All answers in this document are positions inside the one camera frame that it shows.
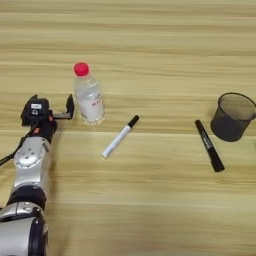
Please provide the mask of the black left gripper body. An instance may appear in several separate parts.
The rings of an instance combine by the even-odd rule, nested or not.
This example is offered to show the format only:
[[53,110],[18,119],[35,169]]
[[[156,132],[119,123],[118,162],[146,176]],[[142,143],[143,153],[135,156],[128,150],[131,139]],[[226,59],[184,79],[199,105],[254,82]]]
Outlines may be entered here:
[[54,114],[50,111],[47,118],[39,121],[32,129],[30,137],[42,137],[49,143],[52,142],[53,136],[58,128],[58,120],[71,120],[73,118],[72,113],[58,113]]

